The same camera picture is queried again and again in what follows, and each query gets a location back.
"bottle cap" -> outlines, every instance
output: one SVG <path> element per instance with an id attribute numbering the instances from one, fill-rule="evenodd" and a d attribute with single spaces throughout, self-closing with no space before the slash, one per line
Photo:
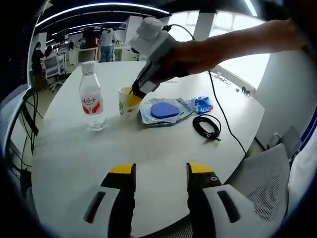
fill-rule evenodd
<path id="1" fill-rule="evenodd" d="M 92 73 L 96 70 L 96 62 L 95 61 L 87 61 L 83 62 L 81 65 L 81 71 L 83 73 Z"/>

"floor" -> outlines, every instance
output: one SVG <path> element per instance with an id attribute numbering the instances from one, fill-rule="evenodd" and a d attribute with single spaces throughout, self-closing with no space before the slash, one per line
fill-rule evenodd
<path id="1" fill-rule="evenodd" d="M 59 88 L 57 88 L 57 90 L 55 90 L 54 93 L 52 93 L 48 89 L 43 90 L 39 93 L 38 112 L 43 117 L 45 116 L 45 113 L 48 110 L 51 101 L 54 99 L 54 96 L 58 92 L 58 89 Z M 33 97 L 31 97 L 28 101 L 30 103 L 33 103 Z M 27 107 L 30 109 L 30 111 L 33 111 L 33 108 L 31 105 L 27 105 Z M 38 129 L 41 130 L 41 127 L 43 126 L 43 120 L 38 114 L 36 116 L 36 125 Z M 29 138 L 27 138 L 22 156 L 23 156 L 24 163 L 28 165 L 32 165 L 32 162 L 33 162 L 33 156 L 32 156 L 30 148 L 31 148 L 31 141 Z M 247 157 L 257 155 L 261 153 L 262 151 L 263 151 L 262 148 L 257 144 L 257 142 L 253 141 L 247 152 Z"/>

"paper cup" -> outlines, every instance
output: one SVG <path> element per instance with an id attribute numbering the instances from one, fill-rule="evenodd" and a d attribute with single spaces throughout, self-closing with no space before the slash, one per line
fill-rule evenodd
<path id="1" fill-rule="evenodd" d="M 119 111 L 121 118 L 132 119 L 135 118 L 139 112 L 140 104 L 128 107 L 128 97 L 130 88 L 119 88 Z"/>

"window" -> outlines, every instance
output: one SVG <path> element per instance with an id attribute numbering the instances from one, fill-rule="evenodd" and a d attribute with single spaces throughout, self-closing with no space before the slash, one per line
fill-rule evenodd
<path id="1" fill-rule="evenodd" d="M 194 34 L 199 11 L 180 12 L 173 14 L 168 24 L 178 24 L 185 27 L 192 35 Z M 191 41 L 192 37 L 182 28 L 173 26 L 169 31 L 172 37 L 177 41 Z"/>
<path id="2" fill-rule="evenodd" d="M 231 12 L 218 12 L 215 16 L 210 36 L 217 36 L 231 31 L 247 29 L 263 23 L 263 21 L 255 17 L 244 16 Z M 263 78 L 268 59 L 269 54 L 259 54 L 229 59 L 219 65 L 257 89 Z"/>

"table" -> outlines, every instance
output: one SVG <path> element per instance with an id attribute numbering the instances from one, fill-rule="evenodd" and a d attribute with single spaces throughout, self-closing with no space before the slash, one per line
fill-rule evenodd
<path id="1" fill-rule="evenodd" d="M 214 103 L 210 114 L 222 123 L 221 143 L 206 142 L 198 135 L 192 127 L 193 116 L 165 128 L 143 128 L 137 120 L 128 124 L 119 120 L 117 90 L 131 86 L 144 64 L 106 62 L 97 65 L 108 118 L 107 127 L 100 132 L 89 132 L 85 125 L 78 94 L 80 67 L 55 96 L 36 139 L 32 167 L 33 196 L 42 224 L 59 229 L 57 224 L 72 201 L 91 186 L 100 184 L 113 166 L 135 162 L 137 188 L 132 234 L 145 236 L 189 214 L 188 161 L 213 167 L 221 182 L 225 182 L 242 161 L 244 153 L 229 134 L 206 73 L 163 83 L 145 100 L 210 96 Z M 258 131 L 264 108 L 241 91 L 237 93 L 233 85 L 215 78 L 214 85 L 232 132 L 247 150 Z"/>

